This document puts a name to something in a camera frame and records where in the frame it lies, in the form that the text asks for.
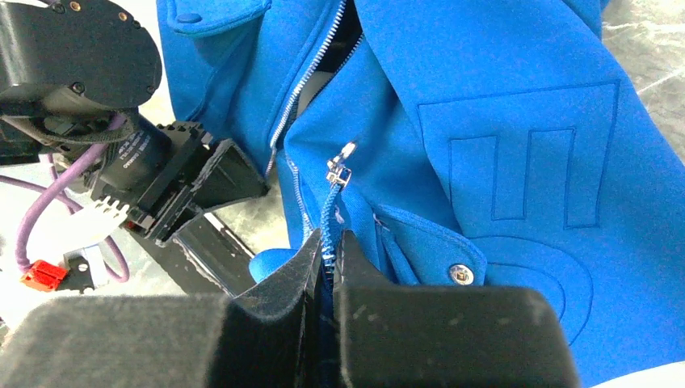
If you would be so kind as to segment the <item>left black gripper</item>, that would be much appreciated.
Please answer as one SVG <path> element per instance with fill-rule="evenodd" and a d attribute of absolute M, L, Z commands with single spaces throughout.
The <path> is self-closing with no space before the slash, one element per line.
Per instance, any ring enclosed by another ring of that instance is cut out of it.
<path fill-rule="evenodd" d="M 200 275 L 231 296 L 255 285 L 254 252 L 210 212 L 265 196 L 267 181 L 231 139 L 212 148 L 202 124 L 175 121 L 141 130 L 115 149 L 95 181 L 93 200 L 128 205 L 123 227 L 155 242 L 173 242 Z"/>

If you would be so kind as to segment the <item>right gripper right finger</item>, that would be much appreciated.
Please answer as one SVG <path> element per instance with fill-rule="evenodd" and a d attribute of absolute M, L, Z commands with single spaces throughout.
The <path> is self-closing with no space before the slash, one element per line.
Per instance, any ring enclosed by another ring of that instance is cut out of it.
<path fill-rule="evenodd" d="M 338 245 L 334 310 L 343 387 L 578 387 L 553 308 L 519 287 L 404 286 Z"/>

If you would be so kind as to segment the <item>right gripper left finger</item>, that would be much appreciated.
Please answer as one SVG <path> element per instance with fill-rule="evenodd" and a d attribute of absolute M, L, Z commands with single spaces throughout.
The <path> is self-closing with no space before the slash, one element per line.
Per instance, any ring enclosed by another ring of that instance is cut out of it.
<path fill-rule="evenodd" d="M 4 387 L 313 387 L 321 235 L 239 297 L 63 297 L 1 351 Z"/>

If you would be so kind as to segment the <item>blue zip jacket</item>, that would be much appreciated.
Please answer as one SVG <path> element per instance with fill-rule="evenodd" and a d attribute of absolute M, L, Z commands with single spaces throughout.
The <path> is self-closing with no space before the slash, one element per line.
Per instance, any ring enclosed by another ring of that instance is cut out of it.
<path fill-rule="evenodd" d="M 288 239 L 352 230 L 403 285 L 514 285 L 583 383 L 684 358 L 684 166 L 604 1 L 160 1 L 177 118 L 276 173 Z"/>

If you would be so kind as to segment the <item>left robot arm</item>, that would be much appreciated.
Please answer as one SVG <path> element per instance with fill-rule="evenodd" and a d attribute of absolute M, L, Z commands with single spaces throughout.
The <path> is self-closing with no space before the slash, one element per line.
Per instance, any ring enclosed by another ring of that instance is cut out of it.
<path fill-rule="evenodd" d="M 24 285 L 91 289 L 86 249 L 121 229 L 187 292 L 253 286 L 252 252 L 212 212 L 267 183 L 201 123 L 144 118 L 161 80 L 153 38 L 113 2 L 2 2 L 1 164 L 46 155 L 62 168 L 17 233 Z"/>

